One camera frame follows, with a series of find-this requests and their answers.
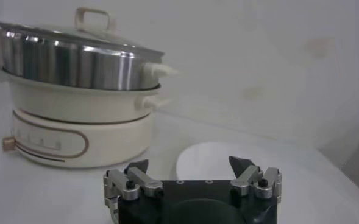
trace white table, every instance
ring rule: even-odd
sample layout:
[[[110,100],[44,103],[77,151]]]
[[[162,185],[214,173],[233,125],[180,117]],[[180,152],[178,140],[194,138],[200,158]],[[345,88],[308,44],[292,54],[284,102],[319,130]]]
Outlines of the white table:
[[[1,139],[9,135],[11,108],[8,86],[0,83],[0,224],[111,223],[103,201],[102,175],[107,169],[123,168],[126,163],[97,169],[58,169],[30,162],[16,152],[4,153]],[[300,163],[312,164],[311,172],[322,172],[319,177],[325,178],[325,187],[334,187],[336,193],[324,195],[321,188],[314,189],[312,192],[316,194],[313,197],[323,197],[326,203],[312,204],[310,210],[300,213],[302,217],[297,217],[291,212],[293,208],[297,211],[301,204],[311,202],[284,202],[284,197],[294,196],[288,195],[289,191],[283,191],[282,203],[285,204],[281,206],[281,223],[314,223],[315,220],[335,224],[359,223],[359,188],[315,149],[168,114],[157,113],[155,118],[155,140],[151,148],[133,159],[149,159],[148,174],[152,177],[175,179],[178,155],[183,149],[200,142],[223,141],[266,149],[284,148],[284,151],[299,158]],[[299,218],[300,222],[291,222]]]

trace pot handle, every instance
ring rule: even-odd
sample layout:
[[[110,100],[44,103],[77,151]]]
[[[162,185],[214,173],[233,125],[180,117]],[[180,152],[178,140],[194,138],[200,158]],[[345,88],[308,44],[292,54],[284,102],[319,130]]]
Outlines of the pot handle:
[[[91,28],[86,27],[86,25],[84,24],[84,14],[86,12],[105,15],[107,17],[107,25],[106,25],[106,29],[104,31],[110,32],[110,29],[112,29],[112,30],[114,29],[114,25],[115,25],[114,20],[110,18],[110,14],[108,12],[99,10],[99,9],[79,7],[76,9],[76,12],[75,12],[75,28],[77,30],[84,31],[84,32],[91,31]]]
[[[168,65],[147,62],[143,66],[143,74],[148,75],[152,78],[162,78],[168,76],[175,76],[179,74],[179,71],[173,69]]]
[[[148,109],[148,108],[152,108],[153,110],[155,110],[158,107],[162,107],[166,104],[169,104],[172,100],[169,98],[162,98],[158,95],[154,95],[154,96],[143,96],[140,97],[137,101],[136,101],[136,108],[137,109]]]

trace metal bracket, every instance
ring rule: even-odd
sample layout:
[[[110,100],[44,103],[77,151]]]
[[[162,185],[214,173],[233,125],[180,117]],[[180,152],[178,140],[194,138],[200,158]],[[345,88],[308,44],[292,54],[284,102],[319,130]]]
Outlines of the metal bracket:
[[[161,198],[163,196],[163,182],[154,180],[137,167],[127,171],[128,178],[139,184],[147,197]]]
[[[277,197],[278,203],[281,202],[282,193],[282,174],[279,169],[269,167],[261,181],[254,183],[255,196],[261,199],[269,199],[273,195]]]
[[[240,196],[248,195],[248,189],[253,182],[262,177],[259,167],[250,165],[237,179],[231,180],[232,187],[238,190]]]

